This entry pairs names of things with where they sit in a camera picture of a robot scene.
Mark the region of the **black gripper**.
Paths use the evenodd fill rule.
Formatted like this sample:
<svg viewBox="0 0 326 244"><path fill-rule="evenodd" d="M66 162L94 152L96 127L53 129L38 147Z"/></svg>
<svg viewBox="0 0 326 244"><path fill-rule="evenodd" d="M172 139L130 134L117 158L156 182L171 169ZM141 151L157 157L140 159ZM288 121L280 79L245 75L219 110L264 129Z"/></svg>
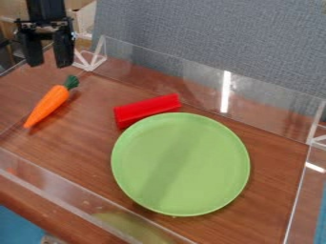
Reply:
<svg viewBox="0 0 326 244"><path fill-rule="evenodd" d="M20 32L18 41L28 65L36 67L42 64L40 39L49 40L53 35L56 66L58 68L69 66L73 62L73 39L76 38L72 18L49 20L21 20L17 18L13 22L16 32Z"/></svg>

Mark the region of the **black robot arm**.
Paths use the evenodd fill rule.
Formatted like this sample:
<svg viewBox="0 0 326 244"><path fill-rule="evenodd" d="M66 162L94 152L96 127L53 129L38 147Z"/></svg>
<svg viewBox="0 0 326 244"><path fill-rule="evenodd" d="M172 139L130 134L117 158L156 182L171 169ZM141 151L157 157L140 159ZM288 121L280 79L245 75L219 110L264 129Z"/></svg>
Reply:
<svg viewBox="0 0 326 244"><path fill-rule="evenodd" d="M74 31L66 16L64 0L25 0L28 20L17 18L16 38L25 61L30 67L42 64L41 41L50 40L56 66L64 68L73 62Z"/></svg>

